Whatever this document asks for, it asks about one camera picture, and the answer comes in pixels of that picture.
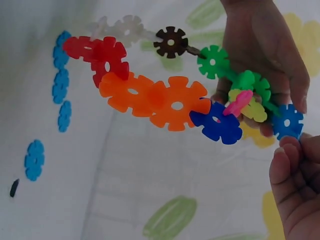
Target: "green leaf print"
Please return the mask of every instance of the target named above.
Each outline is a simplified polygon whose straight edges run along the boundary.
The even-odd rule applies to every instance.
[[[169,59],[164,56],[159,56],[159,59],[162,63],[162,66],[171,73],[181,72],[184,68],[184,61],[181,56],[177,56],[176,58]]]
[[[224,13],[220,0],[206,0],[186,17],[185,23],[194,30],[203,29]]]
[[[196,209],[194,198],[177,196],[152,215],[142,235],[149,240],[173,240],[193,219]]]
[[[222,46],[225,30],[218,29],[207,32],[200,32],[188,37],[189,44],[206,44],[206,45],[218,45]]]
[[[265,240],[266,236],[258,233],[238,233],[219,236],[210,240]]]
[[[152,41],[142,41],[140,48],[143,52],[155,51],[154,43]]]
[[[176,58],[171,59],[166,58],[165,56],[160,56],[159,54],[157,54],[157,50],[154,47],[154,43],[152,41],[142,41],[140,43],[140,48],[144,52],[153,51],[161,61],[164,69],[166,69],[168,72],[177,73],[181,72],[184,68],[184,61],[181,56],[177,56]]]

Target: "pink toy piece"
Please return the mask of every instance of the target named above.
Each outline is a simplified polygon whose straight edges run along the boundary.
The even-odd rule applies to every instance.
[[[236,96],[236,100],[234,102],[231,102],[229,106],[225,108],[223,111],[223,115],[229,115],[233,114],[236,117],[239,117],[241,114],[241,110],[247,106],[251,98],[253,97],[254,93],[251,90],[244,90]]]

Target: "black small object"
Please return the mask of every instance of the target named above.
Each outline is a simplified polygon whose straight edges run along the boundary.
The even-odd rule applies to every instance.
[[[10,197],[14,198],[15,195],[16,195],[16,191],[17,191],[17,188],[18,188],[18,185],[19,185],[19,178],[17,180],[15,180],[13,183],[12,183],[12,186],[11,186],[11,190],[10,190]]]
[[[154,42],[153,46],[159,49],[156,51],[160,56],[164,56],[166,53],[166,57],[168,59],[176,58],[176,54],[181,56],[187,50],[188,47],[188,38],[184,38],[186,33],[182,29],[178,29],[177,31],[174,26],[167,26],[166,32],[161,29],[155,35],[162,39],[162,42]]]

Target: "hand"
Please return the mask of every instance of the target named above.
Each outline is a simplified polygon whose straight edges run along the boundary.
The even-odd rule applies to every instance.
[[[320,136],[281,139],[269,176],[286,240],[320,236]]]
[[[261,74],[271,86],[271,101],[288,104],[307,112],[309,75],[290,30],[272,0],[221,0],[227,13],[223,47],[228,52],[231,68]],[[212,100],[225,104],[231,82],[220,79]],[[270,123],[243,119],[261,133],[273,135]]]

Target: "yellow flower print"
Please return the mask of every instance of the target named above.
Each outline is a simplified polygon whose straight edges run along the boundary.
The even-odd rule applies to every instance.
[[[320,24],[312,20],[303,24],[294,13],[283,15],[310,77],[320,72]]]
[[[268,238],[266,240],[286,240],[274,195],[271,191],[263,195],[262,214],[264,224],[268,230]]]
[[[251,128],[247,124],[245,124],[243,121],[240,123],[240,128],[243,131],[242,139],[247,139],[249,137],[252,137],[254,144],[261,149],[272,146],[276,142],[274,136],[265,137],[261,135],[259,129]]]

